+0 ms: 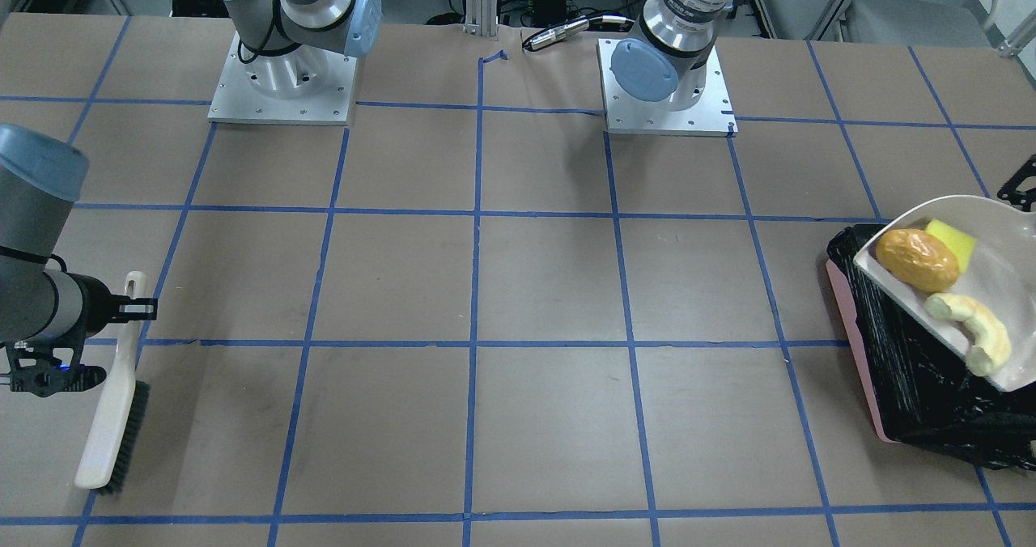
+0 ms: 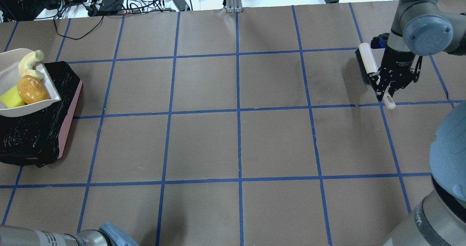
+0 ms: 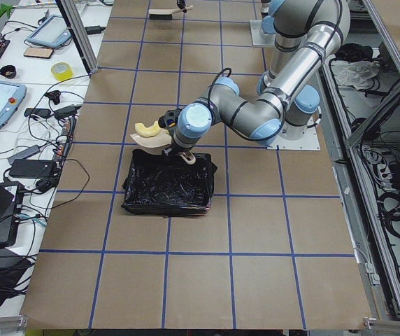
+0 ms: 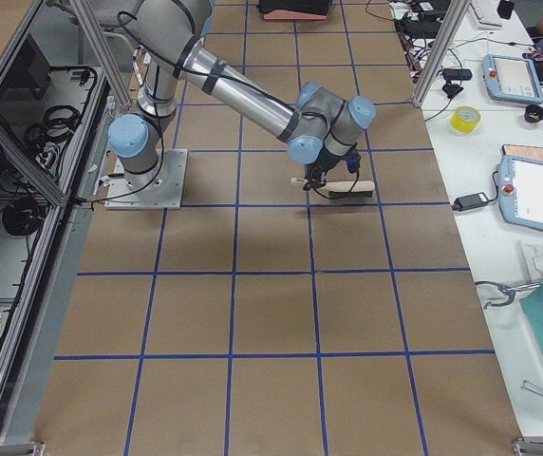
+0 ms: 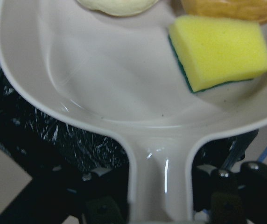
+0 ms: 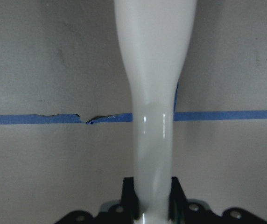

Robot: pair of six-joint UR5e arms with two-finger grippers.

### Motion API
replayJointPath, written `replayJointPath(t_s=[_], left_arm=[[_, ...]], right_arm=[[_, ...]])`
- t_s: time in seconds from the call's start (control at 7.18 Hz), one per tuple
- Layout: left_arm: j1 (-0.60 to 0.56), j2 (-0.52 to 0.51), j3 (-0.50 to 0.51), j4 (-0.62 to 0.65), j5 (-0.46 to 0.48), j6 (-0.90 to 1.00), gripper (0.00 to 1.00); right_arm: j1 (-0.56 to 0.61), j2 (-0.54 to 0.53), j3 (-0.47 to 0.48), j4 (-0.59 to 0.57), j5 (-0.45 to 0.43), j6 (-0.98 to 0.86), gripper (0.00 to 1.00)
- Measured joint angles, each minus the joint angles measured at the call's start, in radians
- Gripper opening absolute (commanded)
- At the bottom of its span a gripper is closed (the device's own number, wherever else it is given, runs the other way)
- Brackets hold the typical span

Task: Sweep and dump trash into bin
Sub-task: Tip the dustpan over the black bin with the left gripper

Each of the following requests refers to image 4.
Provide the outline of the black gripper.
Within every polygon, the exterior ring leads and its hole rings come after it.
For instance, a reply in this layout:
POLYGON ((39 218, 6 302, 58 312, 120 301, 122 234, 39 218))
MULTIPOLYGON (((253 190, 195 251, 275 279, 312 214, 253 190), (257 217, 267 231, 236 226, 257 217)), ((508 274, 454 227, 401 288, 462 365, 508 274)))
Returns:
POLYGON ((323 150, 316 161, 306 168, 304 191, 319 190, 327 185, 327 173, 331 171, 338 163, 344 162, 347 171, 355 174, 354 182, 347 184, 347 191, 353 191, 356 188, 360 178, 361 155, 357 150, 349 150, 343 156, 336 156, 326 150, 323 150))

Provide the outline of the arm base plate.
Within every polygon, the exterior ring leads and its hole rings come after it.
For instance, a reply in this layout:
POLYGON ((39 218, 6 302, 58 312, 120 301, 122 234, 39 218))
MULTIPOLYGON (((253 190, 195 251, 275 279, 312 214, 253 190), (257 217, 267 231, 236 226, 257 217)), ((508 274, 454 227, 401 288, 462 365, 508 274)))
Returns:
POLYGON ((107 210, 178 210, 181 207, 187 168, 187 149, 157 149, 159 163, 142 175, 126 172, 116 159, 104 207, 107 210))

